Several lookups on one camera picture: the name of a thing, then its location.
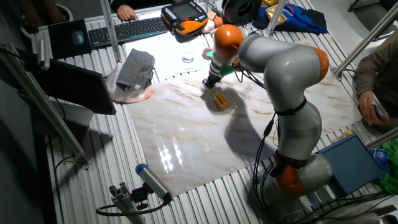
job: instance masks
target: green cloth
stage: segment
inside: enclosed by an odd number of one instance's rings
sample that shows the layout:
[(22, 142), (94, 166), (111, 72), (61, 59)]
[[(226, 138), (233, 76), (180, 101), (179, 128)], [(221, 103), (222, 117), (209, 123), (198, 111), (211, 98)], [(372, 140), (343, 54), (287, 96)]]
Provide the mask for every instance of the green cloth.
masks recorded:
[(214, 54), (214, 51), (207, 52), (207, 53), (206, 53), (206, 56), (209, 57), (209, 58), (212, 58), (212, 57), (213, 57), (213, 54)]
[(389, 170), (384, 179), (379, 181), (379, 185), (389, 194), (398, 195), (398, 141), (384, 143), (381, 149), (388, 153)]

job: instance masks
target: screen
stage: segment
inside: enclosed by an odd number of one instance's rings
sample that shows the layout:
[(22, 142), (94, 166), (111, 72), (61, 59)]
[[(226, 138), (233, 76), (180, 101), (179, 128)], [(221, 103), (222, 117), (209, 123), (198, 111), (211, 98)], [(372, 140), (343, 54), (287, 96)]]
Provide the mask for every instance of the screen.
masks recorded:
[(182, 19), (187, 17), (196, 18), (199, 16), (199, 12), (194, 10), (188, 4), (182, 4), (181, 6), (173, 7), (170, 10), (174, 13), (174, 15)]
[[(37, 55), (17, 50), (19, 55), (37, 64)], [(22, 89), (19, 82), (0, 60), (0, 78), (8, 85)], [(116, 114), (102, 74), (50, 59), (48, 71), (32, 72), (46, 95), (82, 105), (94, 113)]]
[[(73, 33), (83, 33), (83, 44), (73, 43)], [(73, 22), (63, 22), (49, 26), (50, 43), (54, 59), (73, 57), (91, 53), (90, 39), (88, 38), (84, 19)]]

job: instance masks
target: yellow block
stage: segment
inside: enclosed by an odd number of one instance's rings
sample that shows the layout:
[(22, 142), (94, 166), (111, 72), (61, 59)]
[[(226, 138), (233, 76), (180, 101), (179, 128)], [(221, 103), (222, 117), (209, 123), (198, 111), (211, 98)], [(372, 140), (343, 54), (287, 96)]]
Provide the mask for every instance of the yellow block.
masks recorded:
[(228, 106), (228, 100), (221, 93), (216, 93), (214, 100), (221, 109), (224, 109)]

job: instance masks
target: orange controller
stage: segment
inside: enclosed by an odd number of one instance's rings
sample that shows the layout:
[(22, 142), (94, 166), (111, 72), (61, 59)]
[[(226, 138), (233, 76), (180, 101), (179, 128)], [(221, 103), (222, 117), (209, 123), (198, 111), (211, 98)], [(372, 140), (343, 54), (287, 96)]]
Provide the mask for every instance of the orange controller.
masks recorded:
[(182, 35), (197, 34), (208, 21), (205, 10), (192, 1), (163, 7), (162, 18), (174, 31)]

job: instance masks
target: person's hand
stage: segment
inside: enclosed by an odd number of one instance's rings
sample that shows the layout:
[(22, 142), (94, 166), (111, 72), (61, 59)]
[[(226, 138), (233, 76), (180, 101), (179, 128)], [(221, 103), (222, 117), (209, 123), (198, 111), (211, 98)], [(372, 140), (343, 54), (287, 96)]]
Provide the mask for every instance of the person's hand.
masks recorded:
[(370, 109), (372, 102), (373, 92), (369, 90), (363, 91), (359, 96), (359, 109), (361, 110), (361, 113), (363, 113), (366, 108)]
[(381, 116), (381, 118), (379, 119), (376, 115), (376, 109), (374, 109), (373, 105), (365, 107), (364, 111), (362, 112), (362, 116), (369, 124), (376, 126), (384, 126), (388, 123), (389, 120), (386, 114)]
[(136, 19), (136, 12), (127, 5), (122, 5), (117, 11), (118, 17), (122, 21), (130, 21)]

